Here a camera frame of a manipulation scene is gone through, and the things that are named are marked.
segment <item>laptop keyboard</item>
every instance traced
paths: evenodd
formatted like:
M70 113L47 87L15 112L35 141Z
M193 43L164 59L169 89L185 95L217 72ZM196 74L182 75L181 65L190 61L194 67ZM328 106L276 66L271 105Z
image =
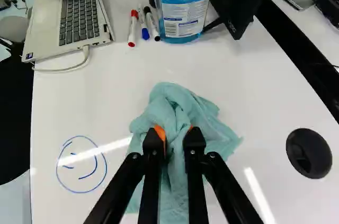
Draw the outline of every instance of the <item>laptop keyboard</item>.
M98 36L96 0L63 0L59 46Z

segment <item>microfiber towel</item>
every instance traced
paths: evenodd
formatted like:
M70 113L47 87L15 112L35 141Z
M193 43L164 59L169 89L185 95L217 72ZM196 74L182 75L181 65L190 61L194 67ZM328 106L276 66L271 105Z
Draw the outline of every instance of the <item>microfiber towel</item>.
M191 125L202 131L206 140L205 153L218 152L226 160L240 144L237 135L218 119L219 108L188 89L158 83L151 91L143 114L130 124L133 133L128 153L142 154L142 142L149 128L159 125L165 130L167 141L166 164L160 185L160 223L186 224L189 222L188 185L182 142ZM128 205L127 212L138 212L142 180Z

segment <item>blue cleaning liquid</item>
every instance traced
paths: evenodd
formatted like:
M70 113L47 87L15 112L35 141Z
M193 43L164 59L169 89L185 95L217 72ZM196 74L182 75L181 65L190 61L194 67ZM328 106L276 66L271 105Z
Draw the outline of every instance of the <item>blue cleaning liquid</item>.
M161 39L185 43L201 35L209 0L155 0Z

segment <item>white cable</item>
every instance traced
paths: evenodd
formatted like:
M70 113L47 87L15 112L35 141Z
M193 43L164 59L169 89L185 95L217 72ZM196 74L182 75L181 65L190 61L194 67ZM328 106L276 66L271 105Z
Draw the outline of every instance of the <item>white cable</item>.
M34 67L32 67L32 70L34 71L39 71L39 72L61 72L61 71L68 71L71 69L76 69L78 67L80 67L81 65L85 64L88 60L88 58L90 57L90 48L89 45L85 45L83 46L83 52L84 52L84 60L82 62L80 62L77 65L68 67L68 68L64 68L64 69L35 69Z

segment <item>whiteboard table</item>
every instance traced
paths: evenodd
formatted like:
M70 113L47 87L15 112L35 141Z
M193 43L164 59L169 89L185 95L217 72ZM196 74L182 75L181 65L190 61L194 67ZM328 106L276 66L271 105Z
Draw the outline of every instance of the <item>whiteboard table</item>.
M120 16L115 17L119 19L115 30L117 24L128 25L128 14ZM64 68L82 59L79 52L37 66ZM239 41L224 25L188 44L140 40L131 49L118 41L91 49L90 61L82 69L35 73L33 224L83 223L124 160L131 138L129 123L146 107L153 86L163 81L178 83L216 103L219 119L244 138L227 165L265 223L338 223L339 125L254 18ZM325 178L308 179L290 164L285 143L297 128L317 131L331 147L333 167ZM78 140L87 145L76 145ZM75 193L96 186L89 177L79 184L78 174L92 172L95 145L104 155L95 159L98 176L93 177L99 185L88 193ZM59 157L64 163L57 166ZM226 223L209 186L206 195L211 223ZM136 220L132 214L124 216L123 223Z

